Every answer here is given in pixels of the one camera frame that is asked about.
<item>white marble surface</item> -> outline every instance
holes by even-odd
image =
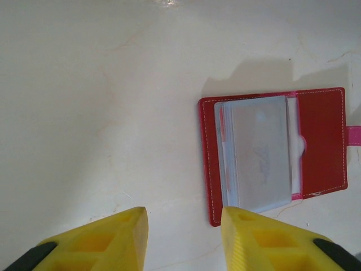
[[[198,99],[344,86],[347,123],[361,124],[358,0],[170,4],[0,1],[0,269],[46,237],[146,206],[145,271],[226,270],[206,217]],[[266,215],[360,252],[361,165],[348,151],[347,190]]]

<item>wallet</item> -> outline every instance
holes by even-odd
[[[254,212],[347,188],[345,89],[225,97],[198,102],[209,222],[223,206]]]

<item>red card holder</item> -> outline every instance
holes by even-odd
[[[346,127],[345,89],[299,90],[209,97],[199,100],[204,176],[209,222],[221,224],[222,191],[217,149],[214,105],[230,100],[274,96],[296,97],[300,134],[305,141],[301,157],[301,193],[307,199],[347,188],[347,145],[361,146],[361,127]]]

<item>card holder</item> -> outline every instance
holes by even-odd
[[[293,166],[290,174],[292,200],[307,199],[347,188],[346,148],[347,145],[361,145],[361,128],[346,127],[345,89],[202,98],[198,103],[199,118],[209,222],[213,226],[220,225],[223,207],[221,175],[225,175],[220,171],[220,160],[224,159],[219,159],[217,134],[222,133],[217,133],[215,111],[224,102],[265,97],[285,97],[288,119],[290,115],[298,118],[296,122],[290,123],[288,120],[287,124],[288,133],[293,130],[293,135],[296,135],[293,143],[288,145],[289,162],[291,165],[298,163],[298,167]]]

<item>white stitching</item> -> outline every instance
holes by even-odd
[[[344,136],[344,130],[345,130],[345,126],[344,126],[344,95],[342,93],[341,89],[332,89],[332,90],[323,90],[323,91],[301,91],[298,92],[297,95],[301,95],[301,94],[312,94],[312,93],[323,93],[323,92],[332,92],[332,91],[339,91],[341,93],[341,114],[342,114],[342,118],[341,118],[341,122],[342,122],[342,165],[343,165],[343,172],[344,172],[344,182],[341,186],[337,186],[337,187],[332,187],[330,189],[325,189],[323,191],[320,192],[316,192],[316,193],[322,193],[322,192],[326,192],[328,190],[332,190],[332,189],[337,189],[340,187],[343,187],[346,183],[346,174],[345,174],[345,136]],[[294,96],[293,94],[288,94],[288,95],[275,95],[272,97],[277,97],[277,96]],[[247,100],[247,99],[255,99],[255,98],[261,98],[261,97],[249,97],[249,98],[232,98],[232,99],[217,99],[217,100],[205,100],[202,103],[202,110],[203,110],[203,119],[204,119],[204,133],[205,133],[205,144],[206,144],[206,148],[207,148],[207,158],[208,158],[208,176],[209,176],[209,188],[210,188],[210,201],[212,204],[212,215],[213,215],[213,221],[215,223],[219,223],[220,221],[215,221],[214,219],[214,202],[213,202],[213,192],[212,192],[212,177],[210,174],[210,160],[209,160],[209,149],[208,149],[208,136],[207,136],[207,128],[206,128],[206,122],[205,122],[205,110],[204,110],[204,104],[208,103],[208,102],[224,102],[227,100]]]

